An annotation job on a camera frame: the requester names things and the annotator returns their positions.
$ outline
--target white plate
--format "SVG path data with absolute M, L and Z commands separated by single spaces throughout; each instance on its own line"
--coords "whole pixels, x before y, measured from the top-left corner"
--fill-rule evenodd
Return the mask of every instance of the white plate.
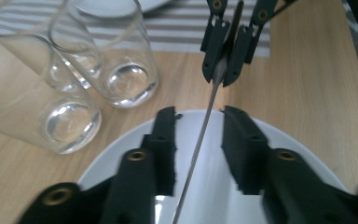
M 181 114 L 183 117 L 177 120 L 175 133 L 175 197 L 156 198 L 156 223 L 172 222 L 205 110 L 189 110 Z M 267 223 L 260 203 L 261 197 L 241 195 L 229 173 L 220 147 L 223 121 L 222 112 L 212 112 L 179 223 Z M 297 140 L 261 120 L 254 121 L 268 138 L 271 147 L 296 151 L 325 183 L 345 190 L 338 178 Z M 153 120 L 149 120 L 110 144 L 80 177 L 78 183 L 81 188 L 89 189 L 115 174 L 121 156 L 127 150 L 140 146 L 144 134 L 151 133 L 153 123 Z
M 141 4 L 143 12 L 152 11 L 158 7 L 162 7 L 165 4 L 171 2 L 172 0 L 138 0 Z
M 171 0 L 139 0 L 143 12 L 148 12 L 161 7 Z M 130 15 L 134 12 L 131 1 L 111 0 L 81 0 L 76 2 L 76 7 L 91 16 L 101 18 L 118 18 Z

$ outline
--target black plastic bracket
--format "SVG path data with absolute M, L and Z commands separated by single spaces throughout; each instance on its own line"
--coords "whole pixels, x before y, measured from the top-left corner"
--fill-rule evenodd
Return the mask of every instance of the black plastic bracket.
M 19 223 L 154 223 L 155 196 L 173 196 L 178 118 L 173 106 L 160 110 L 152 133 L 144 136 L 140 148 L 124 154 L 115 176 L 83 191 L 76 183 L 51 186 Z
M 257 195 L 263 188 L 269 157 L 267 137 L 243 111 L 226 106 L 222 149 L 239 190 Z
M 208 48 L 206 49 L 205 58 L 202 63 L 202 73 L 207 82 L 211 82 L 213 78 L 213 70 L 220 59 L 229 26 L 230 23 L 228 21 L 218 19 L 212 29 L 211 37 L 207 45 Z
M 263 207 L 269 223 L 358 223 L 358 218 L 292 150 L 271 150 Z
M 230 61 L 228 62 L 227 74 L 223 80 L 223 87 L 230 85 L 240 76 L 243 63 L 247 56 L 246 53 L 253 43 L 253 30 L 253 27 L 246 28 L 244 25 L 240 26 L 234 49 L 230 56 Z
M 222 18 L 227 7 L 227 0 L 207 0 L 211 15 Z

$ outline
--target screw hole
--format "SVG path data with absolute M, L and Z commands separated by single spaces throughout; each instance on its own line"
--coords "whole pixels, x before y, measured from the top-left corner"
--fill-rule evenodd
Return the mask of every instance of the screw hole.
M 218 10 L 220 7 L 222 7 L 222 2 L 220 0 L 214 0 L 212 5 L 214 9 Z
M 296 155 L 293 154 L 292 152 L 288 152 L 288 151 L 280 151 L 278 153 L 278 158 L 284 161 L 295 161 L 296 160 Z
M 43 198 L 45 205 L 58 205 L 65 203 L 72 197 L 72 190 L 68 188 L 55 189 Z
M 144 152 L 141 151 L 135 151 L 132 152 L 129 156 L 128 159 L 130 161 L 142 161 L 146 158 L 146 154 Z
M 268 17 L 269 14 L 267 13 L 266 10 L 261 10 L 258 12 L 258 19 L 260 19 L 261 21 L 265 21 Z

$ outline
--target glass rim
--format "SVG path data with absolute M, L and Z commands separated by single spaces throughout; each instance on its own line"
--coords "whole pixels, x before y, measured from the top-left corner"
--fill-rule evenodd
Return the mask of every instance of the glass rim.
M 23 92 L 21 92 L 20 94 L 14 96 L 13 100 L 11 100 L 8 104 L 0 105 L 0 113 L 4 112 L 5 109 L 12 107 L 16 103 L 18 103 L 21 100 L 23 100 L 24 98 L 26 98 L 27 94 L 29 94 L 29 91 L 34 89 L 35 86 L 37 84 L 39 84 L 41 81 L 44 82 L 44 79 L 46 78 L 46 76 L 48 75 L 48 72 L 50 70 L 49 68 L 53 64 L 53 57 L 54 57 L 53 49 L 52 49 L 51 45 L 49 44 L 49 42 L 45 38 L 43 38 L 41 36 L 38 36 L 38 35 L 14 35 L 14 36 L 12 36 L 12 35 L 4 35 L 4 36 L 0 36 L 0 39 L 4 39 L 4 38 L 8 38 L 8 39 L 11 39 L 11 38 L 36 38 L 38 41 L 40 41 L 48 49 L 48 62 L 47 62 L 47 66 L 44 66 L 43 70 L 40 72 L 40 74 L 38 74 L 38 78 L 35 80 L 35 82 L 33 82 L 31 85 L 29 85 L 27 88 L 25 88 Z M 1 43 L 0 43 L 0 47 L 4 48 L 8 52 L 10 52 L 10 50 L 8 50 Z
M 133 3 L 136 5 L 136 12 L 134 13 L 134 15 L 136 15 L 134 17 L 134 19 L 131 21 L 130 25 L 127 27 L 127 29 L 125 30 L 124 33 L 120 34 L 119 36 L 115 37 L 114 39 L 109 40 L 107 43 L 102 44 L 100 46 L 96 46 L 96 49 L 106 49 L 109 46 L 115 45 L 116 43 L 120 42 L 121 40 L 125 39 L 127 36 L 129 36 L 131 34 L 131 32 L 133 30 L 135 30 L 137 28 L 137 24 L 139 22 L 142 22 L 142 18 L 143 18 L 143 14 L 142 14 L 142 10 L 141 10 L 141 5 L 139 3 L 138 0 L 131 0 L 133 1 Z M 72 7 L 73 4 L 67 4 L 67 7 Z M 82 53 L 82 52 L 87 52 L 90 49 L 67 49 L 67 48 L 63 48 L 62 46 L 60 46 L 59 44 L 56 43 L 56 41 L 54 41 L 54 38 L 52 36 L 52 31 L 53 31 L 53 26 L 55 25 L 56 20 L 60 17 L 61 15 L 58 15 L 56 18 L 54 18 L 49 27 L 48 27 L 48 40 L 50 41 L 51 45 L 55 48 L 58 49 L 61 52 L 64 53 L 69 53 L 69 54 L 73 54 L 73 53 Z
M 5 0 L 2 3 L 0 3 L 0 9 L 4 6 L 6 6 L 10 1 L 12 1 L 12 0 Z M 66 5 L 68 4 L 68 2 L 69 2 L 69 0 L 62 0 L 62 4 L 60 5 L 60 7 L 57 8 L 56 12 L 54 12 L 48 20 L 42 21 L 42 22 L 34 25 L 31 29 L 21 30 L 18 33 L 7 34 L 7 35 L 0 34 L 0 37 L 15 36 L 15 35 L 32 35 L 35 32 L 37 32 L 37 30 L 39 30 L 40 27 L 43 27 L 43 26 L 49 27 L 49 25 L 55 20 L 57 15 L 60 15 L 61 12 L 66 8 Z

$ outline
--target empty glass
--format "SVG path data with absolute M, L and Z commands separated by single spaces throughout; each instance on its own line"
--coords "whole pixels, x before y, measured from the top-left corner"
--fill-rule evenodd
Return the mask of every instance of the empty glass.
M 0 133 L 65 154 L 85 146 L 101 118 L 44 38 L 0 36 Z
M 137 1 L 71 0 L 50 25 L 48 36 L 112 106 L 136 106 L 158 85 Z
M 65 10 L 67 0 L 6 0 L 0 4 L 0 36 L 38 35 L 48 39 L 48 27 Z M 90 84 L 65 59 L 62 60 L 82 83 Z

